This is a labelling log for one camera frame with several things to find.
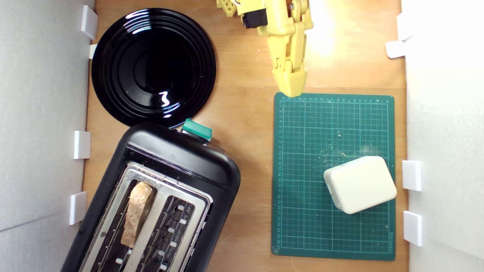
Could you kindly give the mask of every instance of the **black ceramic plate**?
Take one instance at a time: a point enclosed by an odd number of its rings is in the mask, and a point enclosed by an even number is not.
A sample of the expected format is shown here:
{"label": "black ceramic plate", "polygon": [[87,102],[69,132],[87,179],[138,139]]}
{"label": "black ceramic plate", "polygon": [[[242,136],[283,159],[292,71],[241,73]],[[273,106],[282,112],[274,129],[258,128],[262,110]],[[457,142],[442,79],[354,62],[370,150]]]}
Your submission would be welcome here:
{"label": "black ceramic plate", "polygon": [[215,53],[201,26],[160,8],[119,19],[102,36],[92,60],[97,97],[128,126],[182,124],[205,105],[215,73]]}

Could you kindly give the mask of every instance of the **cutting mat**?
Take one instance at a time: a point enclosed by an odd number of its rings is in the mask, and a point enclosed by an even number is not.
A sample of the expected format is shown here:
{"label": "cutting mat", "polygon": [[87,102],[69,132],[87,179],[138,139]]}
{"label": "cutting mat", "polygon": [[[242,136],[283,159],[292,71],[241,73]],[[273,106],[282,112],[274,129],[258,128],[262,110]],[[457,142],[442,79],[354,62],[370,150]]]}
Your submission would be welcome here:
{"label": "cutting mat", "polygon": [[305,93],[274,98],[272,252],[394,260],[395,200],[348,215],[323,180],[333,166],[381,156],[395,180],[391,96]]}

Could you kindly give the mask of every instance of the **robotic arm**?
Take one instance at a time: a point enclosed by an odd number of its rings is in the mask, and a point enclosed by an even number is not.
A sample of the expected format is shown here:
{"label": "robotic arm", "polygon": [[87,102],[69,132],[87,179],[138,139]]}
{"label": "robotic arm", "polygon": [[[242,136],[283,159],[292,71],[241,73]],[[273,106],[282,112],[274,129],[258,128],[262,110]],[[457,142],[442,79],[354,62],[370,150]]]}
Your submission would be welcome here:
{"label": "robotic arm", "polygon": [[257,28],[266,36],[272,59],[272,74],[279,90],[289,97],[302,94],[305,30],[313,28],[309,0],[216,0],[228,17],[235,12],[246,28]]}

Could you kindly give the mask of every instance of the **wooden surface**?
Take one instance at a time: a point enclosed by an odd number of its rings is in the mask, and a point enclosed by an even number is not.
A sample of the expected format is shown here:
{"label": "wooden surface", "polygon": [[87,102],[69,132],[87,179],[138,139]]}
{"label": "wooden surface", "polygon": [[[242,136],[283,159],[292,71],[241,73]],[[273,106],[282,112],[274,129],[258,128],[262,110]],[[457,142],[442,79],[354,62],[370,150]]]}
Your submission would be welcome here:
{"label": "wooden surface", "polygon": [[[402,232],[408,197],[400,163],[407,156],[405,67],[403,59],[389,60],[385,54],[385,43],[397,38],[400,1],[312,0],[315,28],[308,32],[306,51],[306,92],[395,97],[398,195],[393,262],[271,254],[272,103],[277,87],[265,38],[244,29],[238,17],[227,18],[216,9],[215,0],[96,0],[98,38],[118,18],[147,7],[166,7],[195,19],[211,37],[217,55],[215,89],[194,120],[213,129],[239,165],[242,181],[208,271],[408,271],[408,243]],[[102,108],[90,84],[87,130],[92,150],[84,174],[88,201],[126,129]]]}

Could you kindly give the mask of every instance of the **white clip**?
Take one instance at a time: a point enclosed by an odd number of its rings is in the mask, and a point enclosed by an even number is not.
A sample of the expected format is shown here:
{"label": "white clip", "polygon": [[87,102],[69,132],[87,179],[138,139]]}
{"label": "white clip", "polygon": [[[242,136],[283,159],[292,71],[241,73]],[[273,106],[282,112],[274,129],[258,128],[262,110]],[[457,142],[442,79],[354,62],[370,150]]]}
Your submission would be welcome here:
{"label": "white clip", "polygon": [[422,167],[419,161],[402,161],[403,188],[422,191]]}
{"label": "white clip", "polygon": [[88,5],[82,7],[81,31],[91,40],[96,39],[97,14]]}
{"label": "white clip", "polygon": [[402,41],[389,41],[385,47],[387,49],[387,56],[390,59],[403,57],[406,53],[405,43]]}
{"label": "white clip", "polygon": [[91,45],[89,47],[89,59],[92,60],[94,58],[94,52],[96,51],[97,44]]}
{"label": "white clip", "polygon": [[69,209],[69,225],[81,221],[86,215],[87,193],[80,192],[71,195],[71,207]]}
{"label": "white clip", "polygon": [[91,133],[74,131],[74,159],[89,159],[91,157]]}
{"label": "white clip", "polygon": [[413,36],[414,31],[414,20],[407,13],[400,13],[396,17],[396,28],[398,31],[398,40],[399,41],[406,41],[411,36]]}
{"label": "white clip", "polygon": [[412,37],[414,32],[414,23],[406,13],[400,13],[396,17],[396,27],[398,32],[398,41],[389,41],[386,44],[387,56],[390,59],[403,57],[407,53],[405,42]]}
{"label": "white clip", "polygon": [[423,245],[422,216],[413,212],[403,212],[403,239],[416,246]]}

